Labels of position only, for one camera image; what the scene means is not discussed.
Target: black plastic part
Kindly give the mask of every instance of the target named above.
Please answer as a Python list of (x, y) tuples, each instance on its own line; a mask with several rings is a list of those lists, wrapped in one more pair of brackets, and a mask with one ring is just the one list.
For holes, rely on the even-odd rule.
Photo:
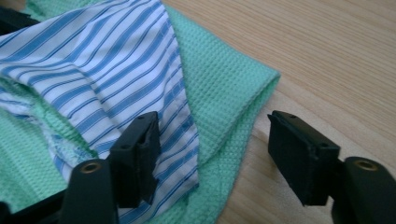
[(31, 19), (29, 15), (0, 7), (0, 35), (7, 35), (37, 23), (39, 21)]
[(268, 151), (303, 205), (324, 205), (340, 147), (298, 117), (274, 111)]
[(358, 224), (355, 211), (350, 204), (344, 186), (345, 165), (338, 161), (332, 178), (331, 196), (334, 199), (332, 205), (332, 222), (334, 224)]
[(108, 161), (90, 160), (76, 166), (64, 195), (59, 223), (118, 222)]
[(11, 213), (9, 212), (8, 205), (0, 202), (0, 223), (8, 223), (10, 218)]
[(110, 149), (107, 158), (119, 207), (151, 204), (158, 180), (153, 171), (161, 153), (157, 112), (137, 117)]
[(346, 158), (344, 186), (359, 223), (396, 222), (396, 181), (378, 162)]
[(64, 190), (15, 213), (5, 223), (57, 223), (63, 199)]

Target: striped shirt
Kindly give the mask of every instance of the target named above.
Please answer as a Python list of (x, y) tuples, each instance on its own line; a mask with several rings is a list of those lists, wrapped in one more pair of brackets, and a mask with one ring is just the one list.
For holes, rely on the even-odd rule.
[[(162, 154), (154, 171), (160, 182), (153, 204), (120, 209), (121, 223), (155, 217), (197, 186), (198, 133), (175, 33), (159, 0), (108, 1), (0, 36), (0, 75), (32, 87), (102, 159), (134, 118), (159, 112)], [(17, 117), (32, 117), (31, 102), (10, 86), (0, 85), (0, 106)], [(79, 162), (73, 158), (89, 156), (77, 149), (75, 155), (63, 153), (66, 141), (40, 126), (49, 141), (61, 143), (49, 152), (68, 179)]]

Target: green waffle-weave cloth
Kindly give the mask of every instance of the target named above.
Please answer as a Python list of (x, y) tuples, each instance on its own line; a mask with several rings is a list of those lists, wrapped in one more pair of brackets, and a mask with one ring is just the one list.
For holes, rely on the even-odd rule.
[[(30, 0), (25, 12), (43, 21), (97, 2)], [(177, 35), (186, 93), (200, 134), (200, 187), (152, 222), (213, 223), (233, 188), (254, 120), (273, 92), (279, 73), (232, 49), (175, 9), (166, 8)], [(54, 115), (57, 112), (45, 103), (40, 106), (46, 107), (47, 122), (56, 123), (57, 132), (76, 136), (66, 119)], [(63, 189), (65, 183), (50, 160), (42, 133), (4, 111), (0, 120), (0, 146), (2, 154), (7, 154), (1, 159), (0, 199), (17, 211)]]

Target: fabric fold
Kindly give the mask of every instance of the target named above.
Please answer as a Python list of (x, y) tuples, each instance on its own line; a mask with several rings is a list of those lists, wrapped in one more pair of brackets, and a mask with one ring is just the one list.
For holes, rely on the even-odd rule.
[[(43, 21), (97, 2), (28, 0), (25, 11)], [(166, 10), (179, 45), (191, 115), (200, 134), (199, 150), (196, 148), (200, 184), (174, 199), (168, 210), (156, 210), (154, 214), (161, 213), (159, 216), (144, 219), (153, 217), (152, 223), (213, 223), (233, 188), (255, 117), (275, 89), (279, 73), (230, 48), (173, 8)], [(171, 155), (163, 160), (169, 161)], [(124, 212), (120, 211), (122, 223), (142, 217)]]
[[(0, 74), (12, 82), (0, 92), (1, 106), (41, 129), (66, 180), (82, 161), (105, 159), (132, 120), (158, 111), (162, 153), (153, 175), (159, 184), (152, 205), (120, 210), (123, 223), (157, 216), (196, 187), (198, 133), (177, 40), (160, 1), (107, 1), (1, 36)], [(19, 91), (23, 87), (30, 94)], [(19, 98), (7, 101), (12, 94)], [(20, 114), (18, 99), (20, 107), (29, 103)], [(54, 130), (46, 116), (58, 113), (62, 122)], [(62, 135), (67, 125), (85, 145)]]

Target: wooden table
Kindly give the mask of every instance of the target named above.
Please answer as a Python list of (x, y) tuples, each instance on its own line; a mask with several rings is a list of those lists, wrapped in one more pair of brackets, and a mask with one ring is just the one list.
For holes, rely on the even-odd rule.
[(267, 152), (273, 110), (290, 112), (396, 176), (396, 1), (164, 0), (282, 78), (258, 116), (218, 223), (332, 223), (302, 207)]

